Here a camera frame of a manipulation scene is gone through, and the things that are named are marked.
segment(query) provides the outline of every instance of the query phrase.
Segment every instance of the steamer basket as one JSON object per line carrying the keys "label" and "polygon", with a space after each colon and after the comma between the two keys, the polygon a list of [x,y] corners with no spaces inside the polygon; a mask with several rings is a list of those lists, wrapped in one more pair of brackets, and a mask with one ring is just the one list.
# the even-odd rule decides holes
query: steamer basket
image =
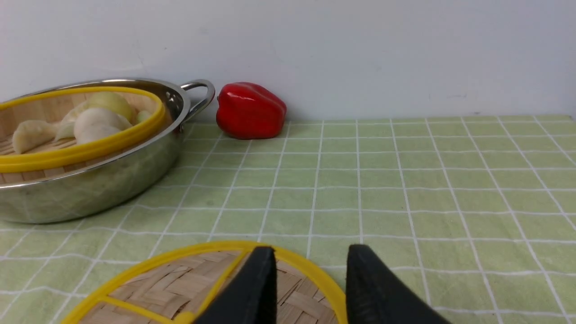
{"label": "steamer basket", "polygon": [[[102,91],[123,96],[134,110],[151,116],[140,124],[98,141],[77,145],[74,138],[50,140],[18,155],[12,134],[25,120],[44,120],[58,125],[74,107]],[[0,104],[0,184],[20,183],[61,175],[124,153],[158,134],[172,123],[160,98],[150,92],[119,86],[65,89],[18,98]]]}
{"label": "steamer basket", "polygon": [[[256,246],[266,244],[211,242],[159,255],[106,283],[62,323],[190,324],[190,315],[197,317],[209,306]],[[277,324],[346,324],[345,297],[336,282],[309,260],[272,248]]]}

